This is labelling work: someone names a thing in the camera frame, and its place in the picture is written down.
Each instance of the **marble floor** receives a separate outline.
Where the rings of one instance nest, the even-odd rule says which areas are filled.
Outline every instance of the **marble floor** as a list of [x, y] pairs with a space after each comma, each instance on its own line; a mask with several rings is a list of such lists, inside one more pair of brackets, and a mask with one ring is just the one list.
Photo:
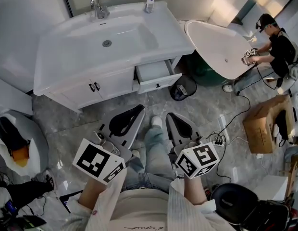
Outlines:
[[[262, 82], [251, 86], [241, 92], [249, 98], [251, 106], [268, 100], [275, 96], [275, 91], [268, 89]], [[213, 131], [220, 131], [218, 119], [222, 116], [229, 122], [236, 114], [248, 109], [248, 101], [243, 97], [237, 97], [233, 93], [223, 92], [221, 87], [205, 88], [198, 86], [197, 92], [181, 101], [174, 101], [167, 88], [144, 94], [131, 93], [113, 98], [101, 103], [88, 106], [83, 113], [77, 114], [45, 96], [33, 97], [33, 119], [39, 124], [45, 134], [49, 147], [49, 167], [55, 174], [58, 190], [47, 195], [45, 214], [43, 218], [47, 221], [44, 230], [58, 230], [68, 218], [68, 212], [64, 209], [58, 198], [62, 195], [73, 193], [83, 189], [87, 176], [72, 166], [75, 153], [83, 138], [90, 138], [93, 129], [97, 128], [99, 120], [110, 110], [127, 104], [142, 104], [146, 108], [146, 116], [140, 134], [142, 141], [149, 128], [152, 116], [160, 116], [163, 119], [164, 130], [165, 117], [168, 112], [176, 112], [192, 120], [199, 127], [200, 133], [205, 138]], [[242, 120], [247, 113], [235, 118], [227, 128], [229, 141], [236, 137], [246, 140]], [[227, 146], [224, 159], [219, 166], [219, 174], [232, 178], [232, 182], [250, 188], [255, 188], [257, 183], [266, 174], [279, 175], [283, 169], [284, 148], [275, 150], [273, 154], [264, 155], [263, 159], [257, 159], [251, 154], [248, 144], [242, 139], [235, 139]], [[165, 142], [171, 148], [165, 132]], [[134, 148], [142, 147], [138, 142]], [[220, 156], [224, 148], [216, 147]], [[229, 182], [227, 178], [216, 175], [216, 168], [202, 177], [204, 185], [209, 187], [213, 184]], [[30, 204], [34, 212], [41, 213], [43, 199], [35, 200]]]

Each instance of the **cabinet handle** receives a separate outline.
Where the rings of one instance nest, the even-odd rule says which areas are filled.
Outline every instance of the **cabinet handle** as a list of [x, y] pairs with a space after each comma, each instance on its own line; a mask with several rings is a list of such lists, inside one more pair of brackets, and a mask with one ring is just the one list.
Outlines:
[[90, 86], [90, 89], [94, 92], [95, 89], [92, 87], [92, 84], [89, 84], [89, 86]]
[[95, 87], [97, 88], [97, 90], [99, 91], [100, 90], [100, 85], [97, 84], [96, 82], [94, 84], [95, 84]]

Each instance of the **drawer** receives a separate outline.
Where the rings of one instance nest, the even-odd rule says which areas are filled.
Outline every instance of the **drawer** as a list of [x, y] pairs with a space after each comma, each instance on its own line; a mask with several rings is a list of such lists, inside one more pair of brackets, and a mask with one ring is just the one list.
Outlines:
[[168, 60], [136, 66], [136, 74], [139, 94], [171, 86], [182, 76], [174, 74]]

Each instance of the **trash can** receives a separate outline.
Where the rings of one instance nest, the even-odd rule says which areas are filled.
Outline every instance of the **trash can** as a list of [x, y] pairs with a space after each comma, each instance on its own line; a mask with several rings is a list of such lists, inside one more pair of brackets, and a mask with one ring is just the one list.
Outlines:
[[195, 80], [182, 75], [171, 87], [170, 95], [176, 101], [182, 101], [183, 99], [192, 96], [197, 90], [197, 84]]

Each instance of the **white shoe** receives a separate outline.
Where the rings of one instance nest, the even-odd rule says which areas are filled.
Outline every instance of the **white shoe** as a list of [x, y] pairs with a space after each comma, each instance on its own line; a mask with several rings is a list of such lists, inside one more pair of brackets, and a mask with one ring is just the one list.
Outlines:
[[55, 182], [54, 175], [52, 174], [52, 172], [50, 170], [46, 170], [45, 174], [46, 174], [45, 180], [52, 185], [53, 191], [57, 190], [56, 182]]
[[233, 92], [235, 91], [232, 85], [223, 85], [224, 92]]
[[138, 150], [132, 150], [131, 153], [133, 156], [140, 158], [140, 153]]
[[160, 128], [162, 128], [162, 124], [163, 124], [162, 119], [159, 116], [154, 116], [151, 119], [152, 126], [159, 126]]

